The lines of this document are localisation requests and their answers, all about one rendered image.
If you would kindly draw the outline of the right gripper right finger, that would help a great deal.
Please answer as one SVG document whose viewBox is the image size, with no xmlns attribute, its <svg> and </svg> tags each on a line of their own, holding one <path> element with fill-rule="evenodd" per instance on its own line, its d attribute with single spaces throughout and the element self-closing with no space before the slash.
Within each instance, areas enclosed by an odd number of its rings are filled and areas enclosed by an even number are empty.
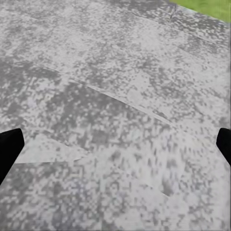
<svg viewBox="0 0 231 231">
<path fill-rule="evenodd" d="M 231 129 L 220 128 L 216 145 L 231 166 Z"/>
</svg>

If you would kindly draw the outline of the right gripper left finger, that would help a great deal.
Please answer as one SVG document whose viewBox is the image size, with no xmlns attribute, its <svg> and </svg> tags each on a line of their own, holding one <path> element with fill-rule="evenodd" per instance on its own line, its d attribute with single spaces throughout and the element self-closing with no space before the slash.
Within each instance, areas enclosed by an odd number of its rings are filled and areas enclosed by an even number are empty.
<svg viewBox="0 0 231 231">
<path fill-rule="evenodd" d="M 24 137 L 20 128 L 0 133 L 0 185 L 4 181 L 24 145 Z"/>
</svg>

